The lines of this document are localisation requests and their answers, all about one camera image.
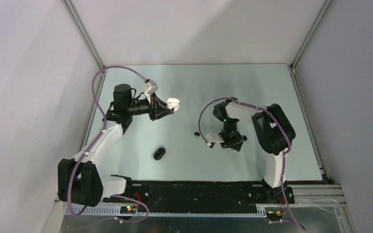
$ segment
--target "black oval object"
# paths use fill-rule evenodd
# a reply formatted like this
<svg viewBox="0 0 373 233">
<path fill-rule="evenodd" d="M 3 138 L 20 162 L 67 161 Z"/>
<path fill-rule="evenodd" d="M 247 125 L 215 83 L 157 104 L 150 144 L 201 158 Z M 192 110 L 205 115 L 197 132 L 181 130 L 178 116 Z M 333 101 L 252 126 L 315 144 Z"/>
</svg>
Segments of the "black oval object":
<svg viewBox="0 0 373 233">
<path fill-rule="evenodd" d="M 158 148 L 158 149 L 156 150 L 155 154 L 153 154 L 153 158 L 154 158 L 155 160 L 160 160 L 160 159 L 164 156 L 165 152 L 167 152 L 167 151 L 165 150 L 165 148 L 160 147 L 160 148 Z"/>
</svg>

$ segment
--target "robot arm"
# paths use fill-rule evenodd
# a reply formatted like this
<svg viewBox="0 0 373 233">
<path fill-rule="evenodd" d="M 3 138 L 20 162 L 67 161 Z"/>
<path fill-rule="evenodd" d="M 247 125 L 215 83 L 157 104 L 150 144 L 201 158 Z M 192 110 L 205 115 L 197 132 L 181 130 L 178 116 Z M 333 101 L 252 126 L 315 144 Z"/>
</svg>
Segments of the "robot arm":
<svg viewBox="0 0 373 233">
<path fill-rule="evenodd" d="M 106 152 L 128 130 L 133 116 L 148 114 L 154 121 L 173 114 L 179 108 L 178 99 L 169 98 L 168 102 L 163 102 L 156 96 L 157 85 L 152 80 L 147 80 L 144 84 L 145 99 L 143 100 L 133 99 L 132 89 L 128 84 L 115 86 L 114 101 L 106 112 L 106 127 L 96 134 L 100 136 L 93 138 L 72 159 L 63 159 L 59 163 L 59 200 L 67 200 L 69 179 L 82 154 L 85 154 L 85 157 L 78 165 L 73 179 L 71 202 L 94 207 L 102 198 L 122 194 L 128 178 L 119 175 L 101 177 L 97 170 Z"/>
<path fill-rule="evenodd" d="M 278 104 L 272 104 L 266 108 L 278 120 L 287 134 L 290 143 L 295 138 L 295 131 Z M 221 142 L 221 147 L 241 150 L 244 142 L 241 134 L 237 130 L 237 123 L 242 120 L 254 125 L 256 136 L 261 148 L 267 152 L 265 183 L 274 189 L 274 194 L 278 194 L 280 178 L 283 166 L 283 153 L 288 150 L 287 142 L 277 126 L 272 127 L 270 123 L 274 121 L 264 112 L 240 105 L 232 100 L 226 100 L 214 106 L 213 115 L 223 122 L 222 131 L 219 134 L 210 133 L 206 139 L 207 145 L 213 147 L 216 142 Z"/>
</svg>

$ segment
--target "small black object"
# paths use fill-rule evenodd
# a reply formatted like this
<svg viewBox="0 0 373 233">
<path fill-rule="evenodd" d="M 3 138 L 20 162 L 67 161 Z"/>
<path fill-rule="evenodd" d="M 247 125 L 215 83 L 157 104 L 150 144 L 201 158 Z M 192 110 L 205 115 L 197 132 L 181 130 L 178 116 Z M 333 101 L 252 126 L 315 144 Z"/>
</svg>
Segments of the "small black object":
<svg viewBox="0 0 373 233">
<path fill-rule="evenodd" d="M 156 150 L 155 154 L 153 154 L 153 158 L 155 160 L 160 160 L 164 156 L 165 152 L 167 152 L 165 148 L 160 147 L 158 150 Z"/>
</svg>

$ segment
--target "white wall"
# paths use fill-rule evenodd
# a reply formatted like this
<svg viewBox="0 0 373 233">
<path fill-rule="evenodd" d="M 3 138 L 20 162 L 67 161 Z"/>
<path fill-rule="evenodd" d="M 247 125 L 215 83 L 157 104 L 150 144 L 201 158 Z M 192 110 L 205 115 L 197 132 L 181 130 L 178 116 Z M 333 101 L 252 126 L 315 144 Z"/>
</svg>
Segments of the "white wall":
<svg viewBox="0 0 373 233">
<path fill-rule="evenodd" d="M 326 168 L 373 232 L 373 1 L 334 1 L 296 76 Z"/>
<path fill-rule="evenodd" d="M 324 0 L 74 0 L 106 65 L 291 63 Z"/>
<path fill-rule="evenodd" d="M 0 0 L 0 233 L 40 232 L 96 70 L 61 1 Z"/>
</svg>

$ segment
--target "floor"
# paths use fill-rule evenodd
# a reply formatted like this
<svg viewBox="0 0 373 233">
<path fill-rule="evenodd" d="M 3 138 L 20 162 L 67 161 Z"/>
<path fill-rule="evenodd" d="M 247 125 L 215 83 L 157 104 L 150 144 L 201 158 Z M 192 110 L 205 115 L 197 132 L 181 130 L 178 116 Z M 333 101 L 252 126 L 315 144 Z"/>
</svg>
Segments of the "floor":
<svg viewBox="0 0 373 233">
<path fill-rule="evenodd" d="M 111 148 L 99 167 L 101 175 L 118 174 L 135 180 L 257 181 L 265 172 L 266 153 L 260 147 L 254 127 L 238 123 L 238 131 L 248 137 L 241 152 L 208 148 L 198 131 L 203 107 L 221 97 L 237 97 L 258 106 L 278 103 L 296 131 L 288 155 L 287 179 L 321 180 L 321 173 L 305 126 L 300 105 L 285 64 L 257 65 L 159 65 L 130 66 L 154 80 L 162 100 L 176 97 L 179 111 L 157 121 L 147 115 L 135 116 L 123 138 Z M 106 110 L 113 100 L 114 86 L 127 83 L 142 91 L 143 81 L 124 69 L 110 69 L 103 84 L 100 104 Z M 212 107 L 203 115 L 204 134 L 219 133 L 222 123 L 212 116 Z M 90 138 L 100 128 L 102 116 L 96 112 Z M 153 153 L 165 147 L 156 161 Z"/>
</svg>

